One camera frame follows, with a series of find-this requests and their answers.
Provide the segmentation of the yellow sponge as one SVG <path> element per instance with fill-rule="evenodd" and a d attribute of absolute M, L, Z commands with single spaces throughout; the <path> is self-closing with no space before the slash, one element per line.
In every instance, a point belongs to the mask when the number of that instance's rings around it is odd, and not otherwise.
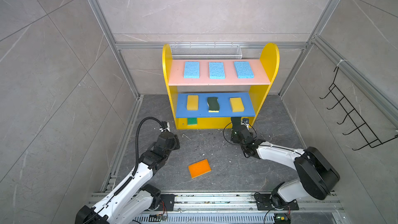
<path fill-rule="evenodd" d="M 198 95 L 188 95 L 187 96 L 187 110 L 197 111 L 199 109 L 199 96 Z"/>
<path fill-rule="evenodd" d="M 241 113 L 245 111 L 241 97 L 230 98 L 230 106 L 233 113 Z"/>

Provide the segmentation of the dark green sponge curved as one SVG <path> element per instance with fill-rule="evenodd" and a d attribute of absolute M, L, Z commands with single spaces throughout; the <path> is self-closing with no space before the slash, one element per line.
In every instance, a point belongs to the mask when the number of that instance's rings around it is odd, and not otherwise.
<path fill-rule="evenodd" d="M 218 113 L 220 111 L 220 105 L 218 103 L 217 97 L 208 97 L 207 104 L 209 113 Z"/>

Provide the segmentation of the blue sponge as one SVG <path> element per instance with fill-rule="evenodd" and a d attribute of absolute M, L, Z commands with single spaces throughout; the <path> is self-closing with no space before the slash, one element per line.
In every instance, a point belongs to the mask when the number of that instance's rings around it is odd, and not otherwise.
<path fill-rule="evenodd" d="M 209 62 L 209 78 L 210 79 L 226 78 L 223 62 Z"/>
<path fill-rule="evenodd" d="M 185 62 L 184 73 L 185 79 L 199 79 L 200 78 L 200 62 Z"/>

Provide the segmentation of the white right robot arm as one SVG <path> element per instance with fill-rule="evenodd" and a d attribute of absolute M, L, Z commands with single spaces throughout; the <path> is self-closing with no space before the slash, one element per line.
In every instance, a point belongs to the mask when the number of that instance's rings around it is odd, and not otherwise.
<path fill-rule="evenodd" d="M 298 174 L 297 179 L 276 186 L 268 200 L 258 198 L 259 203 L 269 203 L 273 209 L 284 209 L 299 198 L 311 196 L 324 200 L 341 179 L 337 170 L 315 147 L 293 149 L 257 139 L 249 131 L 247 118 L 232 117 L 231 125 L 228 142 L 239 146 L 246 158 L 273 161 L 294 169 Z"/>

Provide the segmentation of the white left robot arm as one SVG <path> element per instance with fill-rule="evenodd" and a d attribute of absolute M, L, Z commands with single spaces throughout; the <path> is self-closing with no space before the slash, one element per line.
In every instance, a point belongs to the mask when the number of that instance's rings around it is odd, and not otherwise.
<path fill-rule="evenodd" d="M 168 130 L 161 132 L 130 174 L 93 207 L 83 206 L 76 214 L 75 223 L 129 224 L 141 212 L 156 210 L 161 191 L 147 182 L 166 164 L 171 152 L 179 148 L 177 135 Z"/>

